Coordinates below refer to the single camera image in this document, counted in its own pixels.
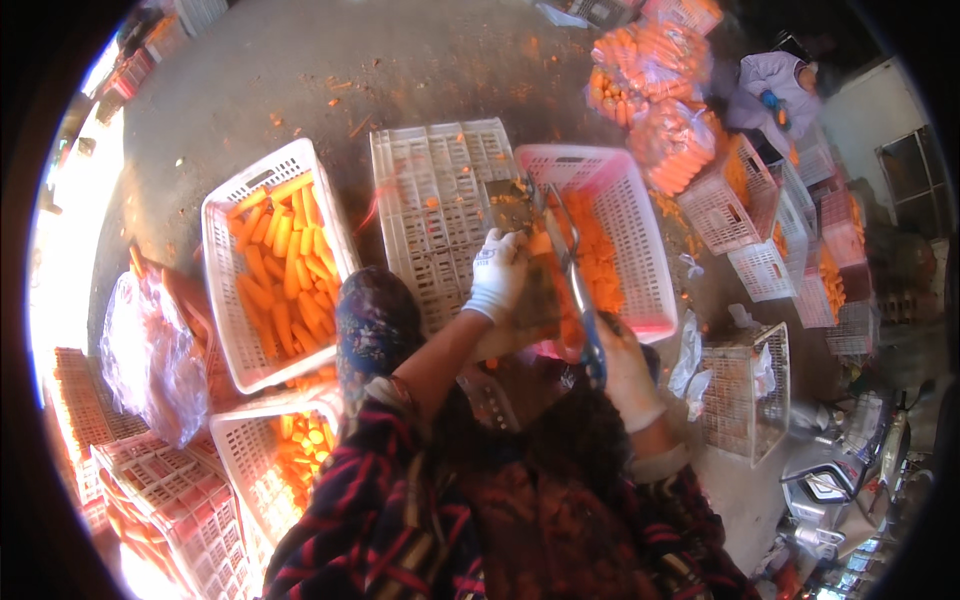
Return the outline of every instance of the concrete floor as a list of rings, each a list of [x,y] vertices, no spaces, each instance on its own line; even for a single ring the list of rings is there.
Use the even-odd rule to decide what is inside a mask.
[[[367,134],[374,127],[497,116],[515,147],[553,141],[622,146],[623,132],[583,100],[595,36],[553,27],[520,0],[241,0],[159,64],[127,103],[125,166],[100,234],[90,290],[90,347],[97,347],[113,283],[127,270],[130,243],[148,258],[199,276],[193,252],[205,195],[296,137],[314,141],[354,227],[373,192]],[[711,41],[718,57],[757,50],[732,18]],[[330,77],[336,78],[332,84],[354,86],[330,90]],[[340,102],[330,107],[335,98]],[[369,126],[349,137],[367,115]],[[278,126],[276,119],[282,120]],[[801,328],[790,300],[752,305],[727,258],[708,252],[700,260],[706,274],[686,281],[676,259],[686,252],[684,235],[674,222],[660,226],[676,266],[680,315],[692,308],[711,334],[732,326],[727,305],[733,302],[744,303],[762,323],[786,321],[793,396],[834,396],[839,367],[823,335]],[[385,264],[376,224],[357,238],[357,247],[365,264]],[[678,340],[658,350],[663,364],[672,366]],[[695,467],[710,500],[727,523],[727,548],[750,573],[783,508],[777,476],[789,444],[750,470],[704,449],[695,426],[684,431],[697,448]]]

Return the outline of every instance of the woman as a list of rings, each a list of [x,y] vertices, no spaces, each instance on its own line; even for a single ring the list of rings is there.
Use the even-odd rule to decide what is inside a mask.
[[[790,156],[793,142],[823,106],[817,97],[818,70],[818,63],[807,64],[788,52],[744,57],[729,99],[727,128],[760,131],[781,156]]]
[[[516,305],[525,241],[488,234],[470,299],[426,343],[395,276],[367,268],[344,283],[337,367],[348,422],[312,504],[276,549],[266,597],[757,597],[722,549],[720,518],[629,332],[598,325],[609,400],[583,377],[570,396],[584,419],[622,420],[632,480],[613,456],[584,458],[615,441],[551,446],[482,432],[472,419],[455,378]],[[550,437],[550,422],[544,415],[538,437]]]

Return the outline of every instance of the hand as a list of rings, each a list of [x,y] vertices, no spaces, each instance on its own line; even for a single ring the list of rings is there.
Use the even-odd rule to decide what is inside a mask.
[[[772,91],[769,89],[764,89],[763,93],[760,94],[760,102],[770,110],[776,110],[780,105],[780,98],[778,98]]]
[[[646,429],[666,412],[657,394],[640,342],[624,323],[619,335],[604,319],[597,319],[597,334],[607,357],[607,397],[620,413],[628,434]]]
[[[493,324],[507,320],[527,275],[529,256],[520,249],[526,243],[527,236],[522,231],[503,235],[498,228],[490,230],[483,248],[473,259],[473,286],[464,310],[483,313]]]

